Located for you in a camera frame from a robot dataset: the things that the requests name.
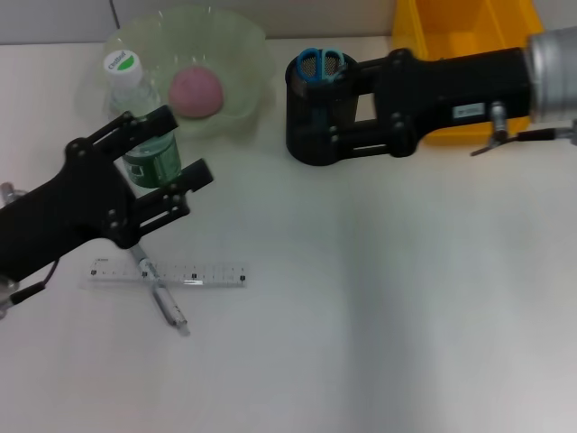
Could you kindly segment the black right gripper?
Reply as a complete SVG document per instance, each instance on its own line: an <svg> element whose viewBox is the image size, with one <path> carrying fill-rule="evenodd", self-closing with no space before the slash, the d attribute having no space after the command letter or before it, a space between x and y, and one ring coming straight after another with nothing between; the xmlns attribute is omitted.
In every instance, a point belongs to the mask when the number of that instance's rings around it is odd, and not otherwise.
<svg viewBox="0 0 577 433"><path fill-rule="evenodd" d="M531 105L520 48L434 61L395 50L383 60L348 67L345 84L352 96L372 94L376 85L377 120L331 126L330 144L338 157L407 157L433 131L489 122L495 102L505 107L507 118L527 116Z"/></svg>

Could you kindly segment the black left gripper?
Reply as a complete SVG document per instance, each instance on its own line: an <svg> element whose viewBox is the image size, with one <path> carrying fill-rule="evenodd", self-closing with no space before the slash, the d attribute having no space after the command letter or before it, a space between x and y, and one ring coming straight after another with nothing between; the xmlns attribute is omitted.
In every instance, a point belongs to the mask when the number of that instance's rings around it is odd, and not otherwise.
<svg viewBox="0 0 577 433"><path fill-rule="evenodd" d="M167 106L143 116L126 111L87 141L67 145L53 179L1 209L1 274L21 281L97 238L127 249L187 216L187 193L214 180L204 159L137 200L113 160L177 127Z"/></svg>

